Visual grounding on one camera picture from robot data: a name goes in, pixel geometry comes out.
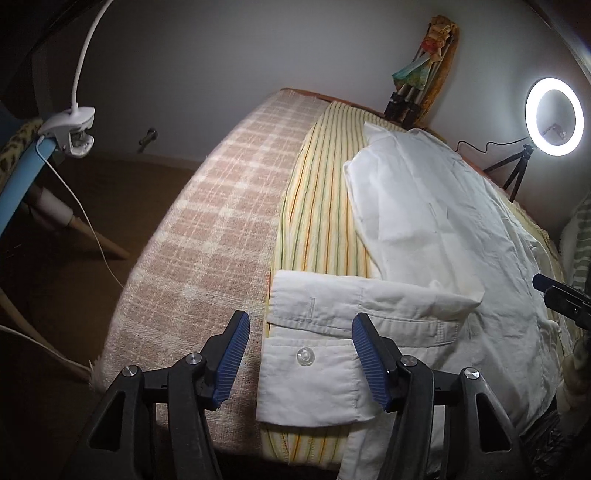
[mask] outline leopard print fabric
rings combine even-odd
[[[17,166],[19,158],[37,136],[42,124],[43,120],[40,118],[26,122],[0,150],[0,192]]]

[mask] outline clear button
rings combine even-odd
[[[313,364],[314,359],[316,358],[316,356],[314,355],[314,350],[312,350],[312,348],[308,348],[308,347],[300,348],[297,351],[296,357],[297,357],[297,362],[302,367],[307,367],[307,366]]]

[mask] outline bed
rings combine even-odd
[[[208,413],[216,447],[292,464],[333,468],[340,463],[348,426],[303,430],[255,420],[274,271],[371,276],[371,259],[356,234],[341,184],[341,166],[365,146],[363,122],[400,129],[375,112],[331,100],[290,89],[273,94],[208,156],[128,278],[95,364],[95,385],[106,388],[128,364],[142,369],[171,365],[198,351],[223,330],[235,309],[242,309],[251,317],[250,341],[230,399]],[[502,193],[499,197],[543,246],[547,274],[562,281],[547,234],[518,205]],[[315,203],[316,210],[310,208]],[[318,205],[332,208],[327,212]],[[294,212],[310,226],[296,236],[289,233]],[[333,233],[324,242],[320,233],[326,229]],[[564,319],[548,316],[561,326],[556,353],[562,358],[570,353],[576,332]]]

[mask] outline tripod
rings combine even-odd
[[[495,163],[493,166],[488,167],[484,171],[484,173],[489,173],[489,172],[496,170],[499,167],[503,167],[504,165],[507,165],[515,160],[519,160],[519,162],[517,162],[517,165],[515,166],[515,168],[511,172],[511,175],[509,175],[509,178],[507,179],[507,181],[503,185],[503,190],[506,190],[507,188],[509,188],[509,185],[511,185],[513,180],[515,180],[515,177],[517,177],[517,180],[515,181],[515,186],[513,187],[513,191],[511,192],[511,197],[509,198],[509,201],[511,203],[513,203],[513,200],[515,200],[515,195],[517,195],[517,190],[519,190],[519,186],[521,185],[521,180],[523,180],[523,175],[525,175],[525,169],[527,168],[527,161],[530,159],[531,154],[533,152],[534,152],[534,147],[532,147],[529,144],[526,144],[523,146],[523,150],[521,151],[521,153],[516,153],[515,155],[511,155],[510,157],[507,157],[506,159],[501,160],[498,163]]]

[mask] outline white shirt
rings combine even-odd
[[[531,285],[541,245],[485,179],[429,134],[369,124],[365,134],[369,146],[344,174],[381,280],[277,272],[258,391],[260,421],[353,423],[342,480],[377,476],[393,423],[371,399],[351,341],[359,312],[434,369],[477,368],[519,430],[548,407],[560,380],[558,326]],[[313,352],[309,365],[298,361],[303,348],[308,359]],[[442,445],[437,407],[434,464]]]

